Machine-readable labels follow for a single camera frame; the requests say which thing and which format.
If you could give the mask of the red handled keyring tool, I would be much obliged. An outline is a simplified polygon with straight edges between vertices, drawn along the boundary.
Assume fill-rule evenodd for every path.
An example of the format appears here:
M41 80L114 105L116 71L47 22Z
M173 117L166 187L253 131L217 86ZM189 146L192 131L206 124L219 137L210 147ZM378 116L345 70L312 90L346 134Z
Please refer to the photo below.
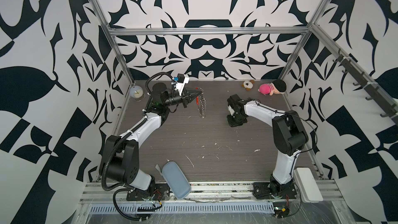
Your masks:
M204 97L204 90L202 88L197 88L197 89L201 90L201 94L197 97L198 112L199 112L201 118L205 118L206 117L206 100Z

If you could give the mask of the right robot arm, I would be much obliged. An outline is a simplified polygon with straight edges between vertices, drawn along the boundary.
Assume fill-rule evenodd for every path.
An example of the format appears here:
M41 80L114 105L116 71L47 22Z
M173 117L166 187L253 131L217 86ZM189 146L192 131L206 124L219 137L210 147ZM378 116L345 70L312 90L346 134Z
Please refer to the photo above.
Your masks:
M272 127L274 144L278 150L275 169L270 177L270 193L276 195L289 187L297 158L308 142L302 119L295 111L283 112L261 104L258 100L241 99L237 94L227 99L228 124L239 127L254 117Z

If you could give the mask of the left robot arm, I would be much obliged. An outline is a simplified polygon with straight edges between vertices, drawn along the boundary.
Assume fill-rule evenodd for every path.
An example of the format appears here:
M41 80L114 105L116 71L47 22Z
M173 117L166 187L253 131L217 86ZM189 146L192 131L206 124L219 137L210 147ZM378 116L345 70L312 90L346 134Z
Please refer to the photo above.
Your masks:
M107 138L99 167L104 191L117 187L154 191L153 176L140 169L140 147L160 128L171 113L171 106L187 105L203 94L202 89L185 88L184 83L156 83L148 90L149 100L143 118L121 135Z

